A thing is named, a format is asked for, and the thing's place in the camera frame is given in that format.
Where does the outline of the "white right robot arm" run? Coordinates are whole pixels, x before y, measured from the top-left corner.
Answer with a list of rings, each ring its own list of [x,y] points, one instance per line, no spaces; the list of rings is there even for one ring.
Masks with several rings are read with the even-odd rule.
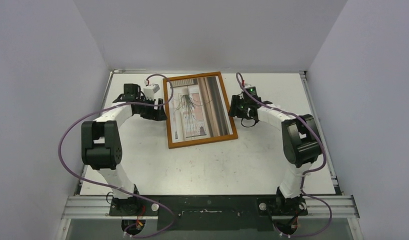
[[[281,131],[282,149],[289,167],[277,188],[276,210],[289,214],[303,197],[304,177],[322,154],[320,134],[311,114],[297,115],[262,101],[254,86],[242,87],[231,98],[228,115],[241,120],[264,122]]]

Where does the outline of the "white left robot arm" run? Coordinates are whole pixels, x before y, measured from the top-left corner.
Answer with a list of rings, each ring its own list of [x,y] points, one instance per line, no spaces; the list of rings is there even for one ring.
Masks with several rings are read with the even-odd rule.
[[[119,129],[134,115],[153,121],[166,121],[162,106],[164,100],[155,98],[160,86],[148,83],[140,87],[126,83],[121,93],[110,105],[110,110],[100,117],[81,125],[82,162],[96,170],[107,185],[113,186],[111,216],[133,216],[143,209],[138,198],[139,190],[129,179],[121,161],[123,149]]]

